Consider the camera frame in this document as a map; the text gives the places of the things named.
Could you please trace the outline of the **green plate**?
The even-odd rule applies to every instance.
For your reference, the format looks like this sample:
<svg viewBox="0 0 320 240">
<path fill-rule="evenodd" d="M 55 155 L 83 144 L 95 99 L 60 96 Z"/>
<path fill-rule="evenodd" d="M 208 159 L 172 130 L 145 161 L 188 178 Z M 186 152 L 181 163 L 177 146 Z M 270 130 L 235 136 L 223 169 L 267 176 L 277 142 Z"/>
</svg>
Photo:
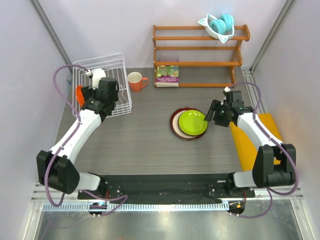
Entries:
<svg viewBox="0 0 320 240">
<path fill-rule="evenodd" d="M 189 136 L 198 136 L 203 134 L 208 128 L 208 122 L 205 115 L 195 109 L 184 111 L 178 118 L 180 130 Z"/>
</svg>

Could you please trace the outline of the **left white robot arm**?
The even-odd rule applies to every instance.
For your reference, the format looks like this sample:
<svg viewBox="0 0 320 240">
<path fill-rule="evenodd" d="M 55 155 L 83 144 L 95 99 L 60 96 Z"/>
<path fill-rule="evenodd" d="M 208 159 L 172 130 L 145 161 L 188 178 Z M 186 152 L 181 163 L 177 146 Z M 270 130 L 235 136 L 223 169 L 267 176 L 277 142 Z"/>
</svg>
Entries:
<svg viewBox="0 0 320 240">
<path fill-rule="evenodd" d="M 65 194 L 89 190 L 93 198 L 100 200 L 107 192 L 101 177 L 88 172 L 78 172 L 74 163 L 90 137 L 106 117 L 111 116 L 118 101 L 119 83 L 116 79 L 103 77 L 97 88 L 83 87 L 85 102 L 76 120 L 62 139 L 49 151 L 36 156 L 39 182 Z"/>
</svg>

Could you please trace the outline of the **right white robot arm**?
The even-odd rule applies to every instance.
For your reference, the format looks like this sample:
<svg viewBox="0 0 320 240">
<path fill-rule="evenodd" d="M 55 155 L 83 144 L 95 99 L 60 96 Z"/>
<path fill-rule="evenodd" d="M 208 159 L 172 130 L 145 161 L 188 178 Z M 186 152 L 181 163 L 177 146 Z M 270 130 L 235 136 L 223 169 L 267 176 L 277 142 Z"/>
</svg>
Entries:
<svg viewBox="0 0 320 240">
<path fill-rule="evenodd" d="M 249 138 L 257 150 L 253 168 L 234 172 L 226 184 L 226 193 L 233 198 L 243 193 L 244 188 L 272 188 L 298 185 L 296 148 L 285 144 L 268 130 L 252 107 L 245 106 L 242 93 L 226 87 L 222 101 L 214 99 L 205 116 L 205 121 L 228 127 L 234 123 Z"/>
</svg>

